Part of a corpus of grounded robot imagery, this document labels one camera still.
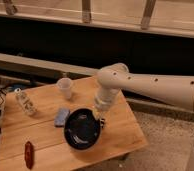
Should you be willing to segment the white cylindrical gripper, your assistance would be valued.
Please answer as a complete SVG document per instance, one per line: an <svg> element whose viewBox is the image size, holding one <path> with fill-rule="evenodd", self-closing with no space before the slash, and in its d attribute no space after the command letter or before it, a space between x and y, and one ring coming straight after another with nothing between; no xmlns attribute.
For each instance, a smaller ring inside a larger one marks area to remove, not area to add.
<svg viewBox="0 0 194 171"><path fill-rule="evenodd" d="M118 89L99 88L94 97L94 104L98 110L98 120L105 121L105 111L113 105Z"/></svg>

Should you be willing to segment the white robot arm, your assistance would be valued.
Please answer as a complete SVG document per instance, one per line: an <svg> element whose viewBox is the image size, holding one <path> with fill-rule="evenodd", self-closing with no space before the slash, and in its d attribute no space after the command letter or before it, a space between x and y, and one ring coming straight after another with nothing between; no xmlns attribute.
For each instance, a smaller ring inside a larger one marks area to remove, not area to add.
<svg viewBox="0 0 194 171"><path fill-rule="evenodd" d="M109 110L120 90L194 112L194 76L133 74L124 63L116 63L99 69L96 79L95 107L99 112ZM186 171L194 171L194 142Z"/></svg>

